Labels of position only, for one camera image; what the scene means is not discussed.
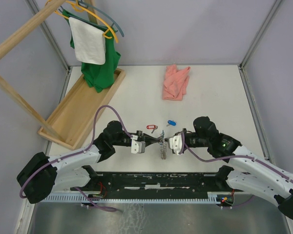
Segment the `keyring holder with blue handle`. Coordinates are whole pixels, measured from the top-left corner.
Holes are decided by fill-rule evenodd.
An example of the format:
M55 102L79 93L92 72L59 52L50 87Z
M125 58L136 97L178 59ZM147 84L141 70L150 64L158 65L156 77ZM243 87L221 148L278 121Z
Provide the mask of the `keyring holder with blue handle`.
M167 158L167 141L165 140L165 131L163 130L159 136L160 156L162 160Z

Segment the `blue tagged key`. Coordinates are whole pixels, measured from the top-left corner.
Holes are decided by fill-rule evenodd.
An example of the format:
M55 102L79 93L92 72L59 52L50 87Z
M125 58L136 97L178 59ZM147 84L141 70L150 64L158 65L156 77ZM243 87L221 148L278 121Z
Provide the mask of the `blue tagged key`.
M176 126L176 124L177 124L177 123L176 123L174 120L168 120L168 121L167 121L167 127L168 127L168 126Z

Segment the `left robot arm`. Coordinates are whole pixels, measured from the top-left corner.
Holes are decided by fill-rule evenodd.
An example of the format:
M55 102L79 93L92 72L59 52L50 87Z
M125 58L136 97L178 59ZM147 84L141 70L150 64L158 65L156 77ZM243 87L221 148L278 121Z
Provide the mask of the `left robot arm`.
M57 156L36 153L17 175L20 196L36 204L65 189L94 190L98 178L91 165L110 158L116 152L115 146L130 147L133 154L141 154L147 146L158 142L159 138L141 131L127 133L119 121L111 121L87 147Z

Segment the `red tagged key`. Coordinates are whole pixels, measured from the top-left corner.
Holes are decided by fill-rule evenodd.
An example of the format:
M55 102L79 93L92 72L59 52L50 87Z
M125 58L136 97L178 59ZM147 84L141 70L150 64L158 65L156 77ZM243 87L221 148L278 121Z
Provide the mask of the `red tagged key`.
M151 134L153 134L158 129L158 126L151 124L151 125L147 125L146 128L151 131Z

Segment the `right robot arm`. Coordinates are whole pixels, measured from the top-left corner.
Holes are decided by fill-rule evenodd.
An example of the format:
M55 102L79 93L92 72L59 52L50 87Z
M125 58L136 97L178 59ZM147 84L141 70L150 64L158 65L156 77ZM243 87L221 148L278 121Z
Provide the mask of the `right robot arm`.
M217 189L229 187L260 197L275 205L293 220L293 173L287 172L248 150L240 141L219 132L209 117L193 122L194 132L186 129L168 139L169 148L177 155L193 148L206 147L213 157L210 161L224 161L228 166L219 169L214 179Z

